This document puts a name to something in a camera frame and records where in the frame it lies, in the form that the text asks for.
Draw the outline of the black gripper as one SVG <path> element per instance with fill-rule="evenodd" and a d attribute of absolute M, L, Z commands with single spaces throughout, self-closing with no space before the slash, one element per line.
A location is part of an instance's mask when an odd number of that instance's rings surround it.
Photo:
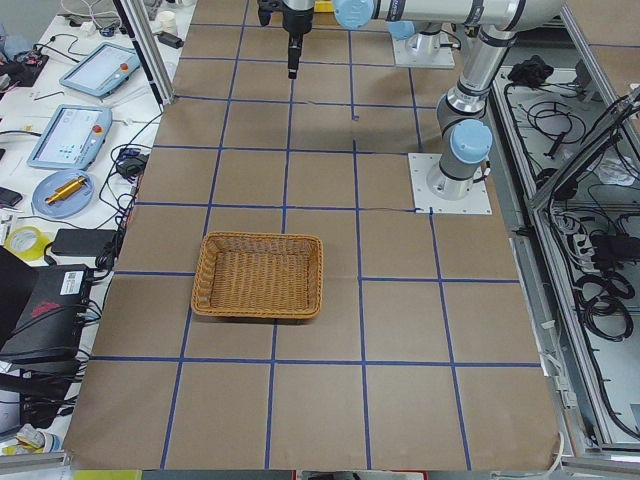
<path fill-rule="evenodd" d="M 314 16 L 313 0 L 284 0 L 283 28 L 290 34 L 287 50 L 287 71 L 289 79 L 296 79 L 303 49 L 303 36 L 312 29 Z"/>

